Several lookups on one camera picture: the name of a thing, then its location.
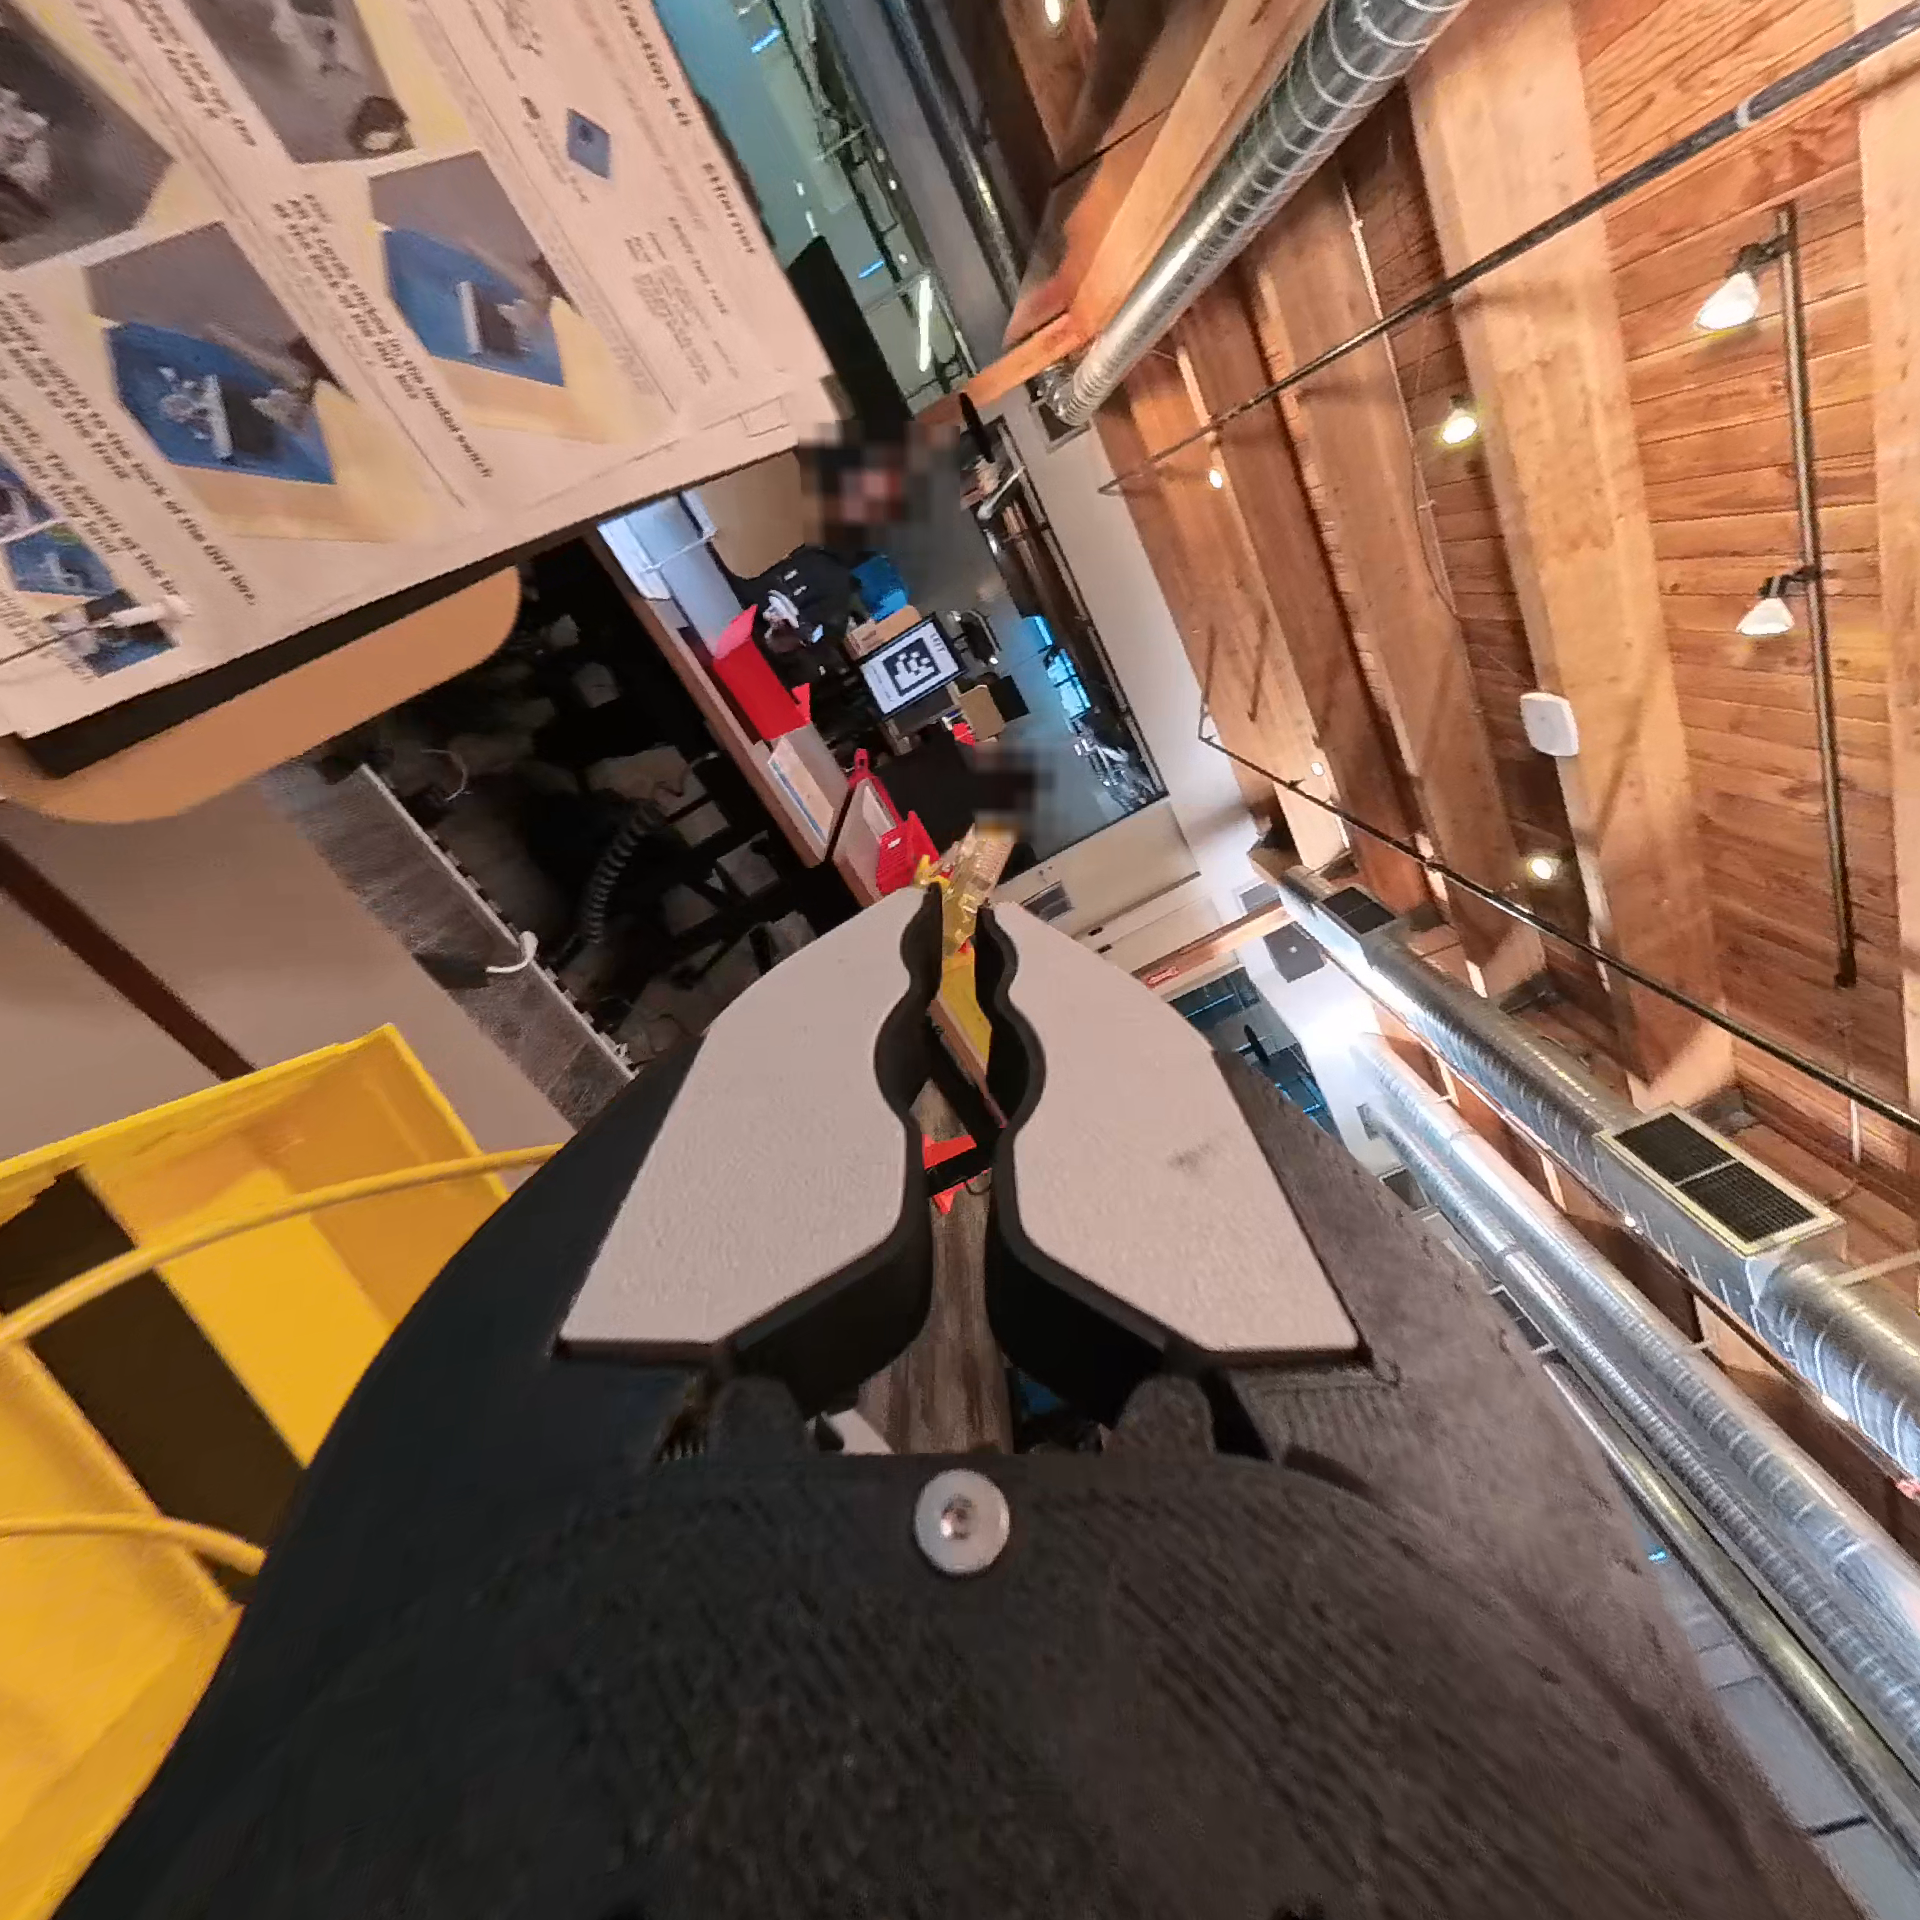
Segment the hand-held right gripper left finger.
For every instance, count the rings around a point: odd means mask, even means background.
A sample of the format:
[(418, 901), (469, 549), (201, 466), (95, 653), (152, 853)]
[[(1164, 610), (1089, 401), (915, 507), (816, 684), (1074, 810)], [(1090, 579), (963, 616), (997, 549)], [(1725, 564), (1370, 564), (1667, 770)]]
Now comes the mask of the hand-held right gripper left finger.
[(939, 897), (907, 888), (783, 960), (693, 1049), (584, 1288), (569, 1358), (691, 1362), (850, 1403), (923, 1329), (917, 1100)]

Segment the red storage bin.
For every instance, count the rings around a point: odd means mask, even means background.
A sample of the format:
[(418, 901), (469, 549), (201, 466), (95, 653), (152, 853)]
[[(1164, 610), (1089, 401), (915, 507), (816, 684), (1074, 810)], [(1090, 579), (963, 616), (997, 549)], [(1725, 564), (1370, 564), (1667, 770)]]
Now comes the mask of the red storage bin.
[(812, 728), (810, 689), (783, 681), (757, 640), (757, 610), (744, 608), (706, 642), (714, 681), (724, 691), (744, 730), (773, 745)]
[(866, 753), (852, 758), (835, 859), (866, 902), (915, 890), (939, 868), (921, 816), (895, 805)]

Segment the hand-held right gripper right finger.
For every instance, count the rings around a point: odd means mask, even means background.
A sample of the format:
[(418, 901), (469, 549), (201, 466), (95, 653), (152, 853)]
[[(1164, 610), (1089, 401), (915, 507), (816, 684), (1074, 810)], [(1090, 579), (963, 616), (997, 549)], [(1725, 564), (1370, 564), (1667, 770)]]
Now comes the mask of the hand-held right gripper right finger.
[(1001, 1354), (1080, 1410), (1141, 1382), (1362, 1358), (1227, 1062), (1145, 982), (1021, 906), (977, 925), (989, 1025), (986, 1300)]

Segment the fiducial tag sign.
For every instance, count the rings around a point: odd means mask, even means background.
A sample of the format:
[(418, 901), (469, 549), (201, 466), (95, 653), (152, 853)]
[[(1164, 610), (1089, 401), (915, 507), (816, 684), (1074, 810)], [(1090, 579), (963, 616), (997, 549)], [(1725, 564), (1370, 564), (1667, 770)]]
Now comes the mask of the fiducial tag sign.
[(865, 691), (880, 717), (945, 698), (963, 665), (935, 618), (921, 618), (876, 645), (857, 665)]

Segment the yellow plastic bin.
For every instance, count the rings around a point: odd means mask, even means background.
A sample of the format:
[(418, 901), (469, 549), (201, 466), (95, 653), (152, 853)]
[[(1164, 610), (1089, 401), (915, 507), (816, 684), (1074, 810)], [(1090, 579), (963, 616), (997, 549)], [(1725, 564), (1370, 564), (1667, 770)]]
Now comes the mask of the yellow plastic bin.
[(2, 1914), (53, 1915), (508, 1176), (385, 1025), (5, 1162)]

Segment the spiral metal air duct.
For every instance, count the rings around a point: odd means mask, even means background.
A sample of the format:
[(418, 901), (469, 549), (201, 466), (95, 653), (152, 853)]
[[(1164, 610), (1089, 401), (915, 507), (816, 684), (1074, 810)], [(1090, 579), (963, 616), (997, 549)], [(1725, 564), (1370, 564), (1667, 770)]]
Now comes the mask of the spiral metal air duct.
[(1226, 6), (1073, 289), (1074, 353), (1042, 381), (1058, 425), (1092, 421), (1464, 11), (1464, 2)]
[(1841, 1213), (1705, 1120), (1681, 1108), (1634, 1112), (1563, 1049), (1429, 964), (1364, 890), (1309, 872), (1287, 872), (1279, 890), (1335, 968), (1915, 1493), (1915, 1310), (1841, 1262)]
[(1545, 1337), (1573, 1412), (1738, 1624), (1915, 1868), (1915, 1566), (1741, 1400), (1391, 1044), (1354, 1044), (1364, 1112)]

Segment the printed instruction sheet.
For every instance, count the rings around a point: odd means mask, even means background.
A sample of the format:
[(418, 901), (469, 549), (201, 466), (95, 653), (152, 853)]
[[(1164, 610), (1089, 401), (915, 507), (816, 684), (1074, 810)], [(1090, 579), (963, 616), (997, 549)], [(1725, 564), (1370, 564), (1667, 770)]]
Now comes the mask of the printed instruction sheet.
[(652, 5), (5, 5), (5, 733), (829, 436)]

